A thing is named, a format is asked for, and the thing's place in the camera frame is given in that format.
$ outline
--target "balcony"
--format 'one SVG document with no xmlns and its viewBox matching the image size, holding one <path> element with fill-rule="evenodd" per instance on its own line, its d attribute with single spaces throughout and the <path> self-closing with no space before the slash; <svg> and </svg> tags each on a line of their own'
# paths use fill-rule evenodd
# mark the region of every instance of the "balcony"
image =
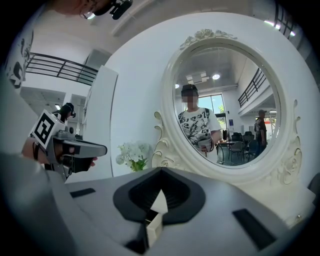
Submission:
<svg viewBox="0 0 320 256">
<path fill-rule="evenodd" d="M 67 59 L 40 53 L 30 53 L 26 72 L 67 79 L 91 86 L 98 70 Z"/>
</svg>

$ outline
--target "window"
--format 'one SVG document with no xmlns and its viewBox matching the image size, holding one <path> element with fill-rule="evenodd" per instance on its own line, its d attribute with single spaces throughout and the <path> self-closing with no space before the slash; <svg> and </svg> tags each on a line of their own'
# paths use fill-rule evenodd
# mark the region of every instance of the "window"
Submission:
<svg viewBox="0 0 320 256">
<path fill-rule="evenodd" d="M 207 108 L 215 113 L 222 129 L 227 128 L 227 119 L 225 113 L 225 105 L 222 94 L 211 95 L 199 98 L 198 105 L 200 108 Z"/>
</svg>

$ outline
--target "sleeve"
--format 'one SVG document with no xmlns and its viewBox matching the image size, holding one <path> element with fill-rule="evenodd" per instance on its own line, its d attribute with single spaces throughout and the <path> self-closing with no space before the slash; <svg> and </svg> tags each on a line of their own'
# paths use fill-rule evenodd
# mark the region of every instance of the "sleeve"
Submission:
<svg viewBox="0 0 320 256">
<path fill-rule="evenodd" d="M 219 124 L 219 121 L 218 121 L 215 113 L 211 109 L 209 109 L 209 113 L 210 113 L 210 115 L 209 115 L 209 118 L 208 118 L 208 123 L 209 123 L 210 131 L 212 132 L 212 131 L 221 130 L 222 128 L 221 128 L 221 126 Z"/>
</svg>

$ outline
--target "graphic t-shirt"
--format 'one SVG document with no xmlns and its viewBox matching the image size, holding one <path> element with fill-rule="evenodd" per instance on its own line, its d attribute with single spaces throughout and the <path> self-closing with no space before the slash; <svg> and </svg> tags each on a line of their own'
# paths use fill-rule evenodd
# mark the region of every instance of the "graphic t-shirt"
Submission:
<svg viewBox="0 0 320 256">
<path fill-rule="evenodd" d="M 257 141 L 262 141 L 261 131 L 264 133 L 264 140 L 267 141 L 267 128 L 265 124 L 265 120 L 263 118 L 258 118 L 254 123 L 254 130 Z"/>
<path fill-rule="evenodd" d="M 199 136 L 205 132 L 212 132 L 221 130 L 221 126 L 215 113 L 209 109 L 209 118 L 206 114 L 206 109 L 200 107 L 197 111 L 188 112 L 184 111 L 179 114 L 180 126 L 189 139 L 191 144 L 201 153 L 201 148 L 197 146 Z"/>
<path fill-rule="evenodd" d="M 14 39 L 10 52 L 4 63 L 4 72 L 19 94 L 21 84 L 26 80 L 26 69 L 30 58 L 31 46 L 34 40 L 34 26 L 39 15 L 44 11 L 43 5 L 24 25 L 23 29 Z"/>
</svg>

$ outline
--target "white surface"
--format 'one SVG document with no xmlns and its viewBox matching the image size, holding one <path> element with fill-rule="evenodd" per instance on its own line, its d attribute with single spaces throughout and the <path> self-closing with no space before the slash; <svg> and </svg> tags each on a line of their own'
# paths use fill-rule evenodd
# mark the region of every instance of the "white surface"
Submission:
<svg viewBox="0 0 320 256">
<path fill-rule="evenodd" d="M 257 72 L 258 66 L 249 58 L 246 59 L 245 65 L 241 77 L 238 82 L 238 98 L 244 93 L 248 87 L 255 73 Z"/>
<path fill-rule="evenodd" d="M 38 26 L 39 23 L 34 30 L 32 53 L 55 56 L 83 64 L 94 47 L 89 42 L 75 36 L 54 32 L 49 29 L 37 29 Z"/>
<path fill-rule="evenodd" d="M 4 72 L 0 71 L 0 152 L 21 154 L 38 116 L 15 92 Z"/>
<path fill-rule="evenodd" d="M 287 127 L 292 127 L 293 102 L 297 99 L 295 115 L 307 120 L 297 124 L 303 152 L 300 173 L 302 182 L 307 185 L 318 172 L 320 164 L 317 157 L 319 143 L 317 140 L 310 141 L 308 136 L 310 126 L 320 125 L 320 119 L 314 118 L 314 114 L 309 111 L 320 109 L 320 94 L 314 78 L 300 54 L 279 31 L 263 21 L 231 13 L 196 13 L 167 20 L 134 37 L 111 56 L 106 66 L 119 73 L 111 119 L 112 154 L 115 156 L 118 153 L 118 145 L 131 140 L 143 140 L 155 145 L 159 134 L 153 129 L 156 122 L 153 116 L 160 109 L 162 70 L 179 45 L 188 36 L 204 28 L 213 31 L 219 29 L 241 37 L 242 42 L 255 49 L 257 54 L 263 55 L 270 69 L 281 75 L 278 78 L 285 90 L 281 96 L 287 99 L 287 106 L 282 111 L 287 115 L 291 111 Z M 275 42 L 281 54 L 271 46 Z M 124 119 L 124 113 L 130 114 Z M 116 166 L 115 159 L 112 159 L 112 165 Z M 126 166 L 119 166 L 114 170 L 114 175 L 129 171 Z"/>
<path fill-rule="evenodd" d="M 95 166 L 88 171 L 73 173 L 68 183 L 100 180 L 112 177 L 110 161 L 110 118 L 115 85 L 118 74 L 101 66 L 92 85 L 91 97 L 86 112 L 86 128 L 83 140 L 102 144 L 107 147 L 107 154 L 100 156 Z"/>
<path fill-rule="evenodd" d="M 236 133 L 241 132 L 242 122 L 238 114 L 240 105 L 239 105 L 237 96 L 238 96 L 238 88 L 225 90 L 222 92 L 222 98 L 223 98 L 224 110 L 225 110 L 228 128 L 230 128 L 229 120 L 233 120 L 233 130 L 230 131 L 230 135 L 232 135 L 234 132 Z"/>
<path fill-rule="evenodd" d="M 90 86 L 63 78 L 26 73 L 22 87 L 45 89 L 87 97 Z"/>
</svg>

